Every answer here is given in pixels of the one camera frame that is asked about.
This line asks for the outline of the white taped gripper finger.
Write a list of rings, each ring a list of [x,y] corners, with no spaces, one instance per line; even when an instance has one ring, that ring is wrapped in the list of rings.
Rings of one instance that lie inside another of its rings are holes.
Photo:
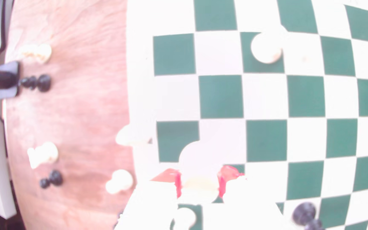
[[[181,196],[181,173],[166,169],[153,179],[137,184],[116,230],[169,230]]]
[[[221,226],[225,230],[295,230],[280,212],[266,183],[255,175],[223,165],[217,173],[224,203]]]

